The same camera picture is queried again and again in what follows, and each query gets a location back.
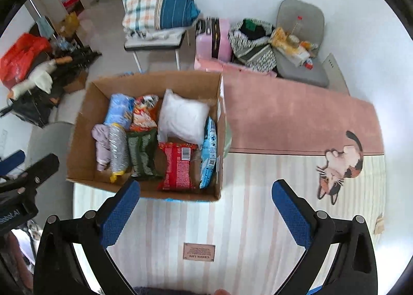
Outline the white folding stool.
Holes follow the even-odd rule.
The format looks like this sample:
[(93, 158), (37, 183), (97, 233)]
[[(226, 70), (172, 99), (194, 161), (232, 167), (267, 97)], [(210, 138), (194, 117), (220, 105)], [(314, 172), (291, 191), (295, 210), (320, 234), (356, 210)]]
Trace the white folding stool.
[(181, 69), (181, 59), (179, 50), (182, 47), (184, 39), (187, 39), (190, 45), (189, 30), (178, 30), (166, 33), (152, 39), (141, 37), (129, 37), (125, 40), (124, 49), (133, 54), (134, 61), (137, 64), (138, 72), (145, 73), (139, 61), (139, 51), (174, 51), (176, 68)]

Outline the red snack packet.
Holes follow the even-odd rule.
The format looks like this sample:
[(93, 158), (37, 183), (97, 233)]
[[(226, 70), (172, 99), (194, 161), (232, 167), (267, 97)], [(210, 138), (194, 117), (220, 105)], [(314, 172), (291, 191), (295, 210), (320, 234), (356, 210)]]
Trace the red snack packet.
[(191, 143), (159, 143), (166, 156), (166, 172), (158, 186), (160, 191), (181, 191), (194, 188), (190, 177), (191, 155), (197, 145)]

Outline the green snack packet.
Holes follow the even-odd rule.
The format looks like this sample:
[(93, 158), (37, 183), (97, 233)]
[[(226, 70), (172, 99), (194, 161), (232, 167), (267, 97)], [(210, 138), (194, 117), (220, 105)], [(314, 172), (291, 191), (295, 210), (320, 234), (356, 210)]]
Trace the green snack packet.
[(155, 168), (157, 130), (127, 133), (133, 176), (140, 179), (155, 179), (160, 175)]

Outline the red plastic bag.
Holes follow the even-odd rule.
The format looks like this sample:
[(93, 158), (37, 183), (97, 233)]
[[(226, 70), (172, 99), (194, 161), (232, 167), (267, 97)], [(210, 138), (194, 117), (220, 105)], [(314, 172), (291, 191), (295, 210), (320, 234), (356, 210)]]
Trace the red plastic bag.
[(23, 33), (1, 58), (1, 83), (10, 90), (25, 80), (39, 54), (51, 51), (52, 46), (46, 38)]

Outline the white goose plush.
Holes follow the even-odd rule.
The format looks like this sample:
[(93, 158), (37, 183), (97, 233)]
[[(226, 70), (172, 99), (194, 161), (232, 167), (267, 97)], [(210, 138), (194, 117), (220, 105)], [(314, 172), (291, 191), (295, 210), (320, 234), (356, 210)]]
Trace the white goose plush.
[(34, 70), (30, 73), (28, 79), (25, 79), (24, 81), (11, 88), (7, 95), (7, 98), (10, 100), (17, 100), (24, 93), (31, 91), (34, 88), (38, 88), (50, 95), (53, 84), (51, 73), (56, 70), (57, 65), (69, 63), (72, 61), (72, 57), (65, 56), (62, 58), (42, 62), (34, 68)]

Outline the white pillow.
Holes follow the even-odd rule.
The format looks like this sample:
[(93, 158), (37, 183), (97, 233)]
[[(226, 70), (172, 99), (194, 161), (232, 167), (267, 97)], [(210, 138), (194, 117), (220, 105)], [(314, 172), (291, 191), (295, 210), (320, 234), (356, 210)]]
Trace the white pillow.
[(159, 113), (157, 138), (161, 143), (178, 138), (186, 143), (202, 145), (209, 106), (188, 100), (166, 89)]

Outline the light blue packet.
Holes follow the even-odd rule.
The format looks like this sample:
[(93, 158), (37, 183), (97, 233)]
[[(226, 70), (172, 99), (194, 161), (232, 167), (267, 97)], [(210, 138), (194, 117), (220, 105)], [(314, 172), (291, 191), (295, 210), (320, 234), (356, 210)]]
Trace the light blue packet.
[(200, 177), (200, 189), (206, 189), (213, 175), (213, 171), (216, 165), (217, 158), (217, 133), (216, 124), (211, 117), (207, 118), (204, 142), (201, 149), (201, 177)]

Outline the colourful snack packet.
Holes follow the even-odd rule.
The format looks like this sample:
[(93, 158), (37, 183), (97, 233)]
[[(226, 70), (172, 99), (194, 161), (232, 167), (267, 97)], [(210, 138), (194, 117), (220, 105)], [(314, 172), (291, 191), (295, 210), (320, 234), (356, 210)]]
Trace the colourful snack packet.
[(144, 132), (157, 128), (157, 95), (144, 95), (134, 101), (130, 130)]

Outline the pink striped cat rug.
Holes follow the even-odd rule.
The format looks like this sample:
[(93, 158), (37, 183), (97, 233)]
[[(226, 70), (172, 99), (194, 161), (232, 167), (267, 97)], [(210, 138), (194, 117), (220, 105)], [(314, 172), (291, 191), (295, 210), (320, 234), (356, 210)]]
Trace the pink striped cat rug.
[(386, 169), (371, 104), (311, 85), (248, 72), (158, 71), (100, 78), (89, 84), (76, 119), (67, 177), (75, 212), (100, 206), (124, 182), (98, 171), (92, 128), (111, 95), (164, 95), (206, 102), (224, 146), (204, 191), (161, 192), (141, 184), (137, 204), (110, 254), (133, 286), (211, 293), (272, 294), (303, 249), (271, 198), (284, 179), (298, 196), (330, 216), (384, 215)]

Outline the blue snack packet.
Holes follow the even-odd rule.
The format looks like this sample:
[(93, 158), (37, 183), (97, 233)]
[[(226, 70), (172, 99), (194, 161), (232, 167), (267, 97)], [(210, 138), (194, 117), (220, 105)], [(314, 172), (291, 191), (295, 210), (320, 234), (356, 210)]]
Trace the blue snack packet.
[(134, 101), (133, 97), (121, 93), (111, 95), (104, 124), (108, 126), (118, 124), (123, 129), (129, 130), (133, 118)]

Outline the brown cardboard box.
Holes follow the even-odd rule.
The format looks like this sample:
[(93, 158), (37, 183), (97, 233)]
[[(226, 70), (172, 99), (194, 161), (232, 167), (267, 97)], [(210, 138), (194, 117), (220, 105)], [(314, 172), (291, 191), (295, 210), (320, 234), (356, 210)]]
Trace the brown cardboard box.
[(225, 146), (221, 73), (157, 71), (88, 85), (67, 179), (118, 191), (128, 180), (156, 199), (217, 201)]

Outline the yellow snack bag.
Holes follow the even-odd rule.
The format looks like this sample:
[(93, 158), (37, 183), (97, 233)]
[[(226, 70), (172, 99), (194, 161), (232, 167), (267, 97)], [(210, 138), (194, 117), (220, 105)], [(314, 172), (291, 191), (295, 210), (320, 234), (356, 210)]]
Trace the yellow snack bag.
[(269, 43), (296, 67), (313, 69), (313, 58), (319, 49), (318, 44), (300, 40), (295, 35), (286, 33), (281, 27), (272, 32)]

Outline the yellow silver sponge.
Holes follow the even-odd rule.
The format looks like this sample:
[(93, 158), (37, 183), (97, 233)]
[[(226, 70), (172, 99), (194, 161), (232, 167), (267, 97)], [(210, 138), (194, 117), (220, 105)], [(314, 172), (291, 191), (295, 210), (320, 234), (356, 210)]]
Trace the yellow silver sponge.
[(127, 135), (124, 128), (118, 123), (109, 126), (110, 147), (110, 182), (115, 183), (118, 177), (123, 176), (130, 165)]

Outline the lilac cloth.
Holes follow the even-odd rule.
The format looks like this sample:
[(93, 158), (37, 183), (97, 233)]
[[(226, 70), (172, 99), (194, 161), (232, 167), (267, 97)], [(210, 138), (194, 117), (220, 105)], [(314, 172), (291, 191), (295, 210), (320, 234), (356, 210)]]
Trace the lilac cloth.
[(96, 124), (92, 129), (92, 138), (96, 146), (97, 170), (102, 172), (110, 163), (109, 128), (103, 124)]

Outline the grey floor chair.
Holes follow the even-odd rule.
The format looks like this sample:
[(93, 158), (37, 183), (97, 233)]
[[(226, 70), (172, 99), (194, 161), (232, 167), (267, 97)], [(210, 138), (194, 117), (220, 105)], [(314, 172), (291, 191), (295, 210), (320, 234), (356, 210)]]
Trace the grey floor chair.
[(301, 0), (281, 2), (273, 50), (281, 78), (326, 88), (327, 73), (318, 58), (325, 18), (317, 6)]

